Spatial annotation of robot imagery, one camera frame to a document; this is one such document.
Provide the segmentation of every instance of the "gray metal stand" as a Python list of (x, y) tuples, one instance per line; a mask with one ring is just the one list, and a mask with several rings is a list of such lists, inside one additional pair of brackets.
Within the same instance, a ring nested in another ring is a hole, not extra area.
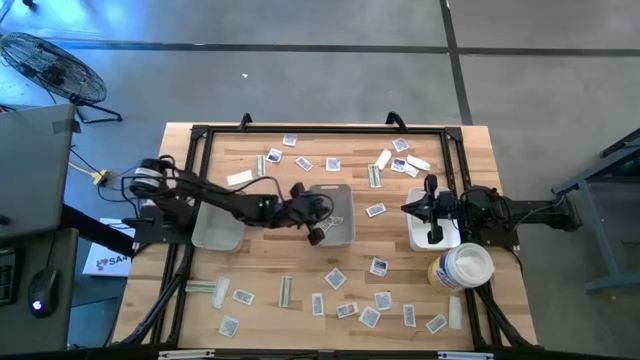
[[(589, 222), (593, 227), (598, 240), (598, 246), (600, 247), (600, 251), (602, 251), (602, 256), (604, 257), (604, 262), (609, 272), (609, 276), (607, 277), (587, 282), (585, 284), (587, 293), (640, 284), (640, 272), (625, 273), (621, 271), (615, 257), (614, 249), (612, 248), (611, 240), (607, 236), (604, 228), (604, 219), (598, 211), (591, 189), (592, 182), (602, 181), (603, 179), (615, 183), (617, 177), (612, 174), (614, 169), (633, 161), (633, 159), (639, 161), (637, 158), (640, 155), (640, 133), (636, 130), (633, 134), (635, 134), (633, 138), (627, 136), (609, 148), (613, 149), (616, 147), (616, 150), (605, 150), (603, 152), (603, 158), (597, 164), (551, 190), (556, 195), (565, 195), (573, 190), (580, 190), (585, 200), (587, 220), (590, 220)], [(640, 177), (634, 177), (632, 180), (640, 183)]]

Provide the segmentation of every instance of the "plastic jar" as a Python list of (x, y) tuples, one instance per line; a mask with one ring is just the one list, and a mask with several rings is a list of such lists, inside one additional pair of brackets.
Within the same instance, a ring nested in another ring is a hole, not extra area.
[(482, 246), (462, 244), (448, 250), (429, 265), (429, 283), (444, 293), (480, 286), (491, 278), (491, 255)]

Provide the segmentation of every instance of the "desk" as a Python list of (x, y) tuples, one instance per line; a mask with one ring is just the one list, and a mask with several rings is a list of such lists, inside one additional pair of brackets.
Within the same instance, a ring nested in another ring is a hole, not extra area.
[[(175, 157), (177, 166), (185, 165), (189, 144), (190, 123), (169, 123), (165, 129), (161, 154)], [(462, 127), (471, 181), (496, 187), (500, 180), (487, 127)], [(437, 293), (427, 283), (427, 267), (438, 255), (411, 251), (406, 215), (400, 206), (406, 202), (411, 188), (422, 187), (425, 173), (418, 178), (392, 172), (382, 173), (381, 189), (369, 188), (367, 164), (375, 162), (383, 148), (392, 149), (393, 134), (298, 134), (296, 147), (282, 145), (282, 134), (217, 134), (213, 141), (208, 179), (225, 185), (226, 176), (255, 169), (255, 155), (266, 154), (270, 148), (284, 152), (280, 164), (267, 165), (267, 175), (280, 181), (283, 191), (296, 181), (306, 187), (322, 183), (347, 183), (354, 192), (356, 241), (345, 248), (311, 247), (306, 232), (295, 229), (254, 229), (245, 235), (240, 252), (215, 253), (197, 249), (191, 279), (216, 280), (225, 275), (231, 279), (222, 309), (214, 309), (210, 295), (188, 294), (184, 310), (181, 348), (245, 348), (245, 349), (340, 349), (340, 350), (470, 350), (473, 348), (466, 311), (463, 310), (463, 330), (446, 328), (430, 335), (425, 324), (437, 314), (448, 316), (449, 296)], [(444, 179), (444, 164), (438, 139), (425, 135), (402, 136), (410, 149), (399, 156), (414, 155), (432, 165), (431, 173)], [(198, 149), (194, 169), (199, 169), (202, 147)], [(304, 156), (314, 164), (304, 172), (294, 160)], [(340, 172), (327, 172), (327, 157), (341, 160)], [(273, 193), (273, 183), (265, 181), (249, 192)], [(366, 215), (365, 208), (384, 202), (387, 212), (375, 218)], [(496, 273), (492, 281), (498, 305), (520, 333), (535, 342), (535, 333), (527, 296), (517, 262), (501, 249), (489, 249)], [(150, 246), (133, 260), (122, 307), (114, 332), (114, 340), (130, 334), (158, 295), (166, 245)], [(368, 272), (376, 256), (389, 260), (386, 277)], [(324, 280), (338, 267), (348, 277), (338, 290)], [(280, 277), (292, 276), (292, 307), (278, 308)], [(231, 300), (233, 290), (242, 288), (256, 297), (251, 307)], [(339, 304), (357, 301), (360, 309), (374, 306), (373, 294), (390, 290), (394, 306), (382, 314), (375, 329), (361, 324), (357, 317), (337, 319)], [(311, 316), (311, 293), (322, 292), (325, 317)], [(416, 306), (417, 328), (407, 328), (402, 321), (402, 304)], [(171, 322), (173, 303), (165, 317), (165, 334)], [(480, 320), (486, 315), (479, 309)], [(223, 315), (237, 318), (240, 327), (232, 339), (217, 333)]]
[(50, 316), (38, 319), (31, 315), (28, 304), (29, 283), (33, 275), (45, 267), (52, 233), (32, 235), (3, 247), (19, 247), (24, 251), (24, 263), (19, 279), (18, 297), (11, 305), (0, 306), (0, 355), (25, 354), (63, 350), (67, 347), (73, 268), (76, 264), (78, 231), (58, 231), (49, 266), (58, 270), (58, 309)]

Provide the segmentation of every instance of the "computer mouse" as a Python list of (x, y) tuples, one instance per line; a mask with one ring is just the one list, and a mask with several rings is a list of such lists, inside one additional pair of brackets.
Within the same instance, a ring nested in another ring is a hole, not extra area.
[(53, 314), (58, 307), (58, 271), (38, 271), (29, 284), (29, 310), (38, 318)]

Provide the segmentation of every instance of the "white lid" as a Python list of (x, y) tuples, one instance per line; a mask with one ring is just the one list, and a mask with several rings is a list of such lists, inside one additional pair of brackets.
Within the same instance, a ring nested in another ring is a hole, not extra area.
[(476, 244), (458, 246), (452, 260), (456, 269), (454, 277), (465, 287), (476, 287), (486, 283), (495, 270), (491, 255)]

